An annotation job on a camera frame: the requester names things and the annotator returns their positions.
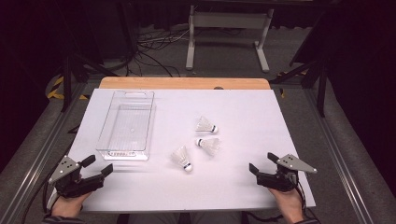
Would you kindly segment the black tripod stand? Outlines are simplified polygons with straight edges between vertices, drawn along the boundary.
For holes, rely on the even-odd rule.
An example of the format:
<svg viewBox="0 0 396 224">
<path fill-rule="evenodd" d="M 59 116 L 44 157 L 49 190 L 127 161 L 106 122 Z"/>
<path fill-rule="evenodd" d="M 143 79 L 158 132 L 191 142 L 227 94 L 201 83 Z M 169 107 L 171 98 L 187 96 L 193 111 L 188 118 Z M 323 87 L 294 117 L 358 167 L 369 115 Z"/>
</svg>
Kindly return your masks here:
<svg viewBox="0 0 396 224">
<path fill-rule="evenodd" d="M 78 83 L 86 82 L 89 79 L 88 69 L 85 68 L 85 65 L 88 65 L 91 69 L 106 77 L 116 76 L 116 74 L 104 68 L 99 63 L 95 63 L 80 54 L 74 53 L 67 55 L 63 60 L 62 66 L 64 77 L 63 112 L 65 112 L 72 103 L 72 77 L 75 77 Z"/>
<path fill-rule="evenodd" d="M 324 100 L 327 82 L 326 62 L 329 58 L 329 46 L 332 43 L 332 22 L 329 13 L 323 13 L 314 24 L 303 44 L 293 56 L 290 65 L 301 65 L 289 72 L 281 72 L 270 84 L 280 84 L 302 72 L 305 72 L 300 85 L 304 89 L 312 89 L 318 82 L 317 109 L 324 116 Z"/>
</svg>

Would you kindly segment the person's right hand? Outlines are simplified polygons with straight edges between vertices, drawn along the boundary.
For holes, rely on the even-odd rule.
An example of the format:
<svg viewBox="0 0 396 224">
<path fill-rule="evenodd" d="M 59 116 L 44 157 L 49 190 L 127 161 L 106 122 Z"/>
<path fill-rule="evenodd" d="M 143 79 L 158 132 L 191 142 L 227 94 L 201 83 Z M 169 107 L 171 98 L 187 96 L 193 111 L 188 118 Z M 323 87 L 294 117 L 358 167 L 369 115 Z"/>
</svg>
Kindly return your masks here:
<svg viewBox="0 0 396 224">
<path fill-rule="evenodd" d="M 302 198 L 296 189 L 279 191 L 269 189 L 276 199 L 276 204 L 288 224 L 296 224 L 304 220 Z"/>
</svg>

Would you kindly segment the white feather shuttlecock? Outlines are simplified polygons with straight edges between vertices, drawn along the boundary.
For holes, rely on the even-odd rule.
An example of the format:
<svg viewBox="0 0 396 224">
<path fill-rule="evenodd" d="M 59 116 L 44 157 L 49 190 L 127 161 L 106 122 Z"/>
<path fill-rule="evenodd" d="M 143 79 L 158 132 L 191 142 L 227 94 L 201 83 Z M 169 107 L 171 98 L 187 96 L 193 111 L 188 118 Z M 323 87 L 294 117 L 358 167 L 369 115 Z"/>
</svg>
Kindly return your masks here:
<svg viewBox="0 0 396 224">
<path fill-rule="evenodd" d="M 209 133 L 217 133 L 219 128 L 217 125 L 209 121 L 205 117 L 200 117 L 199 121 L 195 128 L 196 132 L 209 132 Z"/>
<path fill-rule="evenodd" d="M 173 162 L 182 167 L 185 172 L 192 171 L 192 164 L 185 146 L 174 150 L 171 154 L 171 159 Z"/>
<path fill-rule="evenodd" d="M 219 151 L 219 139 L 218 138 L 199 138 L 195 142 L 196 146 L 203 149 L 208 155 L 215 156 Z"/>
</svg>

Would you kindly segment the white metal stand frame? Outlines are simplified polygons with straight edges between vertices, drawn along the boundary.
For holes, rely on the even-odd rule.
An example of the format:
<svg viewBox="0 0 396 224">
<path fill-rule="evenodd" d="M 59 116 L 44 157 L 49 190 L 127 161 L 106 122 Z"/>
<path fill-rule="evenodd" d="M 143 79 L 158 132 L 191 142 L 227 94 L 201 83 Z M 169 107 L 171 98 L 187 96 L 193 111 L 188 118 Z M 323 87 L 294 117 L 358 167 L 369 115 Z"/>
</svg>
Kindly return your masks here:
<svg viewBox="0 0 396 224">
<path fill-rule="evenodd" d="M 264 73 L 270 71 L 264 54 L 263 46 L 274 15 L 273 9 L 262 14 L 199 12 L 195 6 L 190 6 L 189 16 L 189 45 L 186 59 L 186 69 L 191 70 L 194 65 L 195 29 L 196 28 L 233 28 L 261 30 L 261 38 L 254 42 L 254 47 Z"/>
</svg>

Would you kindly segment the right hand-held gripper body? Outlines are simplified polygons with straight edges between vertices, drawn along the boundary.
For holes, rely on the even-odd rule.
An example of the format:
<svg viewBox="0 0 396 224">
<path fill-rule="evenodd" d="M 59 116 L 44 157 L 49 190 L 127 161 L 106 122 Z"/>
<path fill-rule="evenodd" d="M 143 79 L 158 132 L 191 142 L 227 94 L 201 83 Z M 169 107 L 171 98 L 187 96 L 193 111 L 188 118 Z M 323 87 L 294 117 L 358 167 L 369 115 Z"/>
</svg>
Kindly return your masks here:
<svg viewBox="0 0 396 224">
<path fill-rule="evenodd" d="M 318 170 L 292 154 L 288 154 L 275 163 L 276 172 L 267 174 L 259 172 L 256 176 L 258 185 L 277 189 L 279 191 L 290 191 L 295 189 L 299 184 L 299 172 L 316 174 Z"/>
</svg>

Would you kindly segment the aluminium rail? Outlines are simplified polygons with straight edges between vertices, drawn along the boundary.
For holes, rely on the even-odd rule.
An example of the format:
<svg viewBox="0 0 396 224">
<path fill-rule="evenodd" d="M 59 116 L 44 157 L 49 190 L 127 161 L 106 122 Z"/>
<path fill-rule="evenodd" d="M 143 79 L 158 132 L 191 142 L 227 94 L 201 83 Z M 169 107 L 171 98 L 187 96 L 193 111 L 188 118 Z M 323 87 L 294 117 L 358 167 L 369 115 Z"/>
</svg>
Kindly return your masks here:
<svg viewBox="0 0 396 224">
<path fill-rule="evenodd" d="M 32 131 L 25 138 L 6 169 L 0 174 L 0 224 L 16 224 L 53 150 L 61 132 L 85 91 L 86 84 L 72 90 L 70 106 L 62 112 L 61 100 L 50 100 Z"/>
<path fill-rule="evenodd" d="M 359 223 L 374 224 L 367 206 L 361 197 L 361 193 L 357 188 L 356 182 L 347 167 L 347 163 L 340 152 L 339 146 L 335 141 L 332 130 L 330 129 L 326 119 L 323 118 L 318 112 L 315 94 L 311 90 L 304 90 L 304 95 L 311 110 L 313 111 L 317 124 L 321 129 L 327 144 L 329 145 L 328 151 L 330 157 L 332 158 L 332 163 L 334 164 L 337 174 L 341 179 L 343 187 L 346 191 L 346 195 L 351 202 Z"/>
</svg>

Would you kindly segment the clear plastic container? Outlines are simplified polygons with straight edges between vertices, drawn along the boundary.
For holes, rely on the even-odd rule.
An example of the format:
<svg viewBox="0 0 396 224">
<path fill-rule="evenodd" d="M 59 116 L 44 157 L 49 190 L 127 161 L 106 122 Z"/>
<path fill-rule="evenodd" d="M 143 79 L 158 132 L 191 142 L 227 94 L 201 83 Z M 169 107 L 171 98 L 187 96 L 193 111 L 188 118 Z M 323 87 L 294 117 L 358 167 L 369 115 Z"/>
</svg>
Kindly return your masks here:
<svg viewBox="0 0 396 224">
<path fill-rule="evenodd" d="M 147 161 L 155 117 L 153 91 L 115 91 L 96 150 L 108 161 Z"/>
</svg>

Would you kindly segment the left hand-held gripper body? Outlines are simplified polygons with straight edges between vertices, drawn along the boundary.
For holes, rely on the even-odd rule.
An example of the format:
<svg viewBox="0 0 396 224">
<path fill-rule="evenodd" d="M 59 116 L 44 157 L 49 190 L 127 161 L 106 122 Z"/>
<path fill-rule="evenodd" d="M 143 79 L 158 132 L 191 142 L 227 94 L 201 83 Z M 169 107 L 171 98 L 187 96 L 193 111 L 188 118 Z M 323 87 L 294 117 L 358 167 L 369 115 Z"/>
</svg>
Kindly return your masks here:
<svg viewBox="0 0 396 224">
<path fill-rule="evenodd" d="M 83 194 L 96 191 L 104 186 L 105 179 L 99 175 L 87 178 L 80 176 L 80 161 L 74 161 L 67 155 L 63 156 L 49 178 L 49 184 L 65 198 L 77 198 Z"/>
</svg>

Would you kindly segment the person's left hand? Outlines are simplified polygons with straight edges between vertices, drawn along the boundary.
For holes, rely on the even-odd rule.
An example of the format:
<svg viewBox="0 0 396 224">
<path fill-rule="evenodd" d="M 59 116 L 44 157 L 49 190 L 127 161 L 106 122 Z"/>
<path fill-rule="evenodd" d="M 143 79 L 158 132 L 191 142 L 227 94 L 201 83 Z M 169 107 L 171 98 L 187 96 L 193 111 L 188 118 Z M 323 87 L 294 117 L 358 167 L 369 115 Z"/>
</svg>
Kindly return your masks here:
<svg viewBox="0 0 396 224">
<path fill-rule="evenodd" d="M 65 198 L 60 196 L 52 206 L 51 214 L 56 217 L 77 217 L 84 201 L 91 193 L 83 194 L 77 198 Z"/>
</svg>

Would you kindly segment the white board sheet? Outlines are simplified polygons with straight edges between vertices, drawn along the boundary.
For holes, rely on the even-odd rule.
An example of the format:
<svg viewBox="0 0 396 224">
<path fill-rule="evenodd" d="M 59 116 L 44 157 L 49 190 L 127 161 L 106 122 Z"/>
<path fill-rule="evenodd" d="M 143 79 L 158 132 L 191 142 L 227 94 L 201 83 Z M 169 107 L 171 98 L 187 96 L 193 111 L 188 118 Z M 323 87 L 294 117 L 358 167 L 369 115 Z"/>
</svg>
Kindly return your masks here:
<svg viewBox="0 0 396 224">
<path fill-rule="evenodd" d="M 273 91 L 156 90 L 155 117 L 147 161 L 113 161 L 114 171 L 83 204 L 86 212 L 144 213 L 258 210 L 275 207 L 273 196 L 257 185 L 248 166 L 265 173 L 279 157 L 296 149 Z M 200 117 L 217 133 L 196 132 Z M 197 139 L 218 138 L 208 155 Z M 172 161 L 185 146 L 192 171 Z"/>
</svg>

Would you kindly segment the black vertical post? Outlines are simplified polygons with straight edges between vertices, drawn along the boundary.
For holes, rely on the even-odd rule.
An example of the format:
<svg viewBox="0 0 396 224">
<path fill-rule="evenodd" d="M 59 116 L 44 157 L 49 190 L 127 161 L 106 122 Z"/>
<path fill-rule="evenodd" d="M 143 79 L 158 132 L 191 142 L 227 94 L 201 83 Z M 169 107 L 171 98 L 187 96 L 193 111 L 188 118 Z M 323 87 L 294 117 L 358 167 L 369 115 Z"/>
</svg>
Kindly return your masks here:
<svg viewBox="0 0 396 224">
<path fill-rule="evenodd" d="M 137 40 L 135 36 L 134 7 L 126 0 L 120 0 L 117 4 L 120 18 L 120 26 L 127 46 L 127 55 L 132 59 L 137 52 Z"/>
</svg>

